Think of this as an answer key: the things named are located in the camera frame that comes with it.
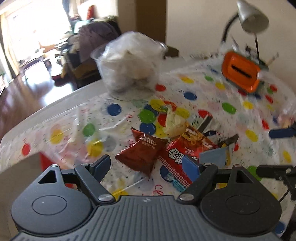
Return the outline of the red chip snack bag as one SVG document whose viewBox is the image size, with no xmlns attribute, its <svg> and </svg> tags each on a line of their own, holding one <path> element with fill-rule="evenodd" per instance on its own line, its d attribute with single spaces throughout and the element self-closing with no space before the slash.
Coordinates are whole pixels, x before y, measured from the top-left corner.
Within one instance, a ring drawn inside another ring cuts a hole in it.
<svg viewBox="0 0 296 241">
<path fill-rule="evenodd" d="M 192 181 L 182 168 L 182 159 L 188 156 L 198 161 L 200 153 L 216 148 L 216 144 L 187 123 L 185 131 L 161 152 L 159 160 L 187 188 Z"/>
</svg>

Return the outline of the silver foil snack bar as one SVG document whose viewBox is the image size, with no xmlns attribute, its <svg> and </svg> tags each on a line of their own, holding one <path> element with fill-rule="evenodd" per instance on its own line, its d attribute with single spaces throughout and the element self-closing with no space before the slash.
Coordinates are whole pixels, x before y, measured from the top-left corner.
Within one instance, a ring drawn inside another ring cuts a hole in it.
<svg viewBox="0 0 296 241">
<path fill-rule="evenodd" d="M 212 116 L 211 115 L 206 115 L 205 118 L 203 119 L 202 123 L 198 127 L 198 131 L 200 133 L 203 133 L 203 131 L 206 129 L 206 127 L 211 122 L 211 120 L 212 120 Z"/>
</svg>

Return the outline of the dark red snack packet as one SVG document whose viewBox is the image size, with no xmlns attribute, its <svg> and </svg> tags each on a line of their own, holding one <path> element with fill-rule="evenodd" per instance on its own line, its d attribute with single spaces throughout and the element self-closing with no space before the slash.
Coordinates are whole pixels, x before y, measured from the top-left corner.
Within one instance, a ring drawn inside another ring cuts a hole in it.
<svg viewBox="0 0 296 241">
<path fill-rule="evenodd" d="M 156 138 L 147 133 L 131 128 L 135 143 L 115 156 L 116 160 L 134 171 L 151 176 L 154 164 L 160 153 L 165 150 L 167 139 Z"/>
</svg>

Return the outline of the pale yellow snack wrapper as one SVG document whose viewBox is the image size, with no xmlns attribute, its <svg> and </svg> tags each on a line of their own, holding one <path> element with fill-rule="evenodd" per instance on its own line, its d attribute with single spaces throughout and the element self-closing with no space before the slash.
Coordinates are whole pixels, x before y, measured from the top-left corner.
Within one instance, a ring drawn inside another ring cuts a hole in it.
<svg viewBox="0 0 296 241">
<path fill-rule="evenodd" d="M 175 114 L 172 109 L 168 109 L 166 113 L 166 123 L 163 132 L 169 138 L 175 138 L 183 134 L 186 130 L 186 120 Z"/>
</svg>

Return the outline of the red cardboard box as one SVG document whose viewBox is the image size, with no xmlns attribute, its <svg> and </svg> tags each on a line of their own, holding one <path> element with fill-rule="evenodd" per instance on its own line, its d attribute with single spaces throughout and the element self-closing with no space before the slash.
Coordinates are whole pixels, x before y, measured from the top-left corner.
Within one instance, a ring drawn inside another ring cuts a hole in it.
<svg viewBox="0 0 296 241">
<path fill-rule="evenodd" d="M 41 168 L 42 168 L 43 171 L 45 171 L 49 166 L 51 166 L 53 164 L 53 162 L 46 155 L 44 155 L 43 153 L 39 153 L 39 157 L 40 157 Z M 76 189 L 75 184 L 65 183 L 65 185 L 68 188 Z"/>
</svg>

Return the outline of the balloon pattern tablecloth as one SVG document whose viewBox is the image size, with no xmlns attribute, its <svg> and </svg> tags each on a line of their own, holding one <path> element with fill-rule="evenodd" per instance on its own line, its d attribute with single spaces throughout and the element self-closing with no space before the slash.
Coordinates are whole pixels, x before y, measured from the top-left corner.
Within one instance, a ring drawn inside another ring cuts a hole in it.
<svg viewBox="0 0 296 241">
<path fill-rule="evenodd" d="M 286 107 L 295 95 L 263 71 L 259 91 L 237 89 L 221 73 L 222 59 L 174 66 L 160 75 L 154 94 L 122 101 L 95 82 L 34 116 L 29 128 L 1 147 L 1 204 L 12 240 L 287 240 L 295 232 L 295 177 L 261 178 L 259 165 L 295 167 L 295 136 L 270 138 L 272 129 L 293 128 Z M 218 144 L 227 163 L 199 205 L 177 202 L 184 187 L 158 159 L 151 176 L 115 156 L 135 143 L 131 128 L 156 138 L 168 109 Z M 39 153 L 53 164 L 41 168 Z M 78 188 L 74 168 L 103 155 L 111 168 L 100 182 L 115 198 L 94 204 Z M 65 183 L 75 184 L 76 189 Z"/>
</svg>

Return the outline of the orange tissue box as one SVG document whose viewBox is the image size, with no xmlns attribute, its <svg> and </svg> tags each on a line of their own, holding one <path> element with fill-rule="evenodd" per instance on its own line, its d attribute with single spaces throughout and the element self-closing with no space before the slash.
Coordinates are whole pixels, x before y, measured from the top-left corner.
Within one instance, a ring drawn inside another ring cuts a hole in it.
<svg viewBox="0 0 296 241">
<path fill-rule="evenodd" d="M 222 75 L 248 94 L 257 92 L 261 82 L 259 78 L 261 70 L 269 70 L 269 67 L 258 64 L 235 51 L 229 51 L 224 55 L 221 67 Z"/>
</svg>

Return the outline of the silver desk lamp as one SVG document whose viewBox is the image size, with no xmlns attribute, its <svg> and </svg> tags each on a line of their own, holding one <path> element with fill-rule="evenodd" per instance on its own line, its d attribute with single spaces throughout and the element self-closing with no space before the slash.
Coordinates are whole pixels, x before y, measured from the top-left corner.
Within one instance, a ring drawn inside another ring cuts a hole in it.
<svg viewBox="0 0 296 241">
<path fill-rule="evenodd" d="M 238 0 L 236 4 L 237 12 L 227 21 L 222 33 L 221 43 L 226 42 L 229 29 L 238 19 L 243 31 L 254 35 L 257 59 L 260 60 L 257 35 L 269 27 L 269 19 L 262 11 L 247 1 Z"/>
</svg>

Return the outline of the clear plastic cup with bag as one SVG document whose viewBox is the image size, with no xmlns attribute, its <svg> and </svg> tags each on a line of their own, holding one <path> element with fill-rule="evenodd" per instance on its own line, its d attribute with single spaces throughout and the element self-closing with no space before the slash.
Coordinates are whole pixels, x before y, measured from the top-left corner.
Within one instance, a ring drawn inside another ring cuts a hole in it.
<svg viewBox="0 0 296 241">
<path fill-rule="evenodd" d="M 91 53 L 107 92 L 132 101 L 152 96 L 168 47 L 140 32 L 126 32 Z"/>
</svg>

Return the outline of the purple blanket on chair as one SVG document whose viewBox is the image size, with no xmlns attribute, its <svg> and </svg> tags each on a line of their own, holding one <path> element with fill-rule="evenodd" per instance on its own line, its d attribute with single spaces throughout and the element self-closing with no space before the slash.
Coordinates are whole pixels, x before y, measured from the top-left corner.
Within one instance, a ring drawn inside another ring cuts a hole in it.
<svg viewBox="0 0 296 241">
<path fill-rule="evenodd" d="M 85 62 L 97 47 L 119 37 L 121 32 L 108 22 L 91 22 L 83 25 L 79 31 L 79 55 L 80 61 Z"/>
</svg>

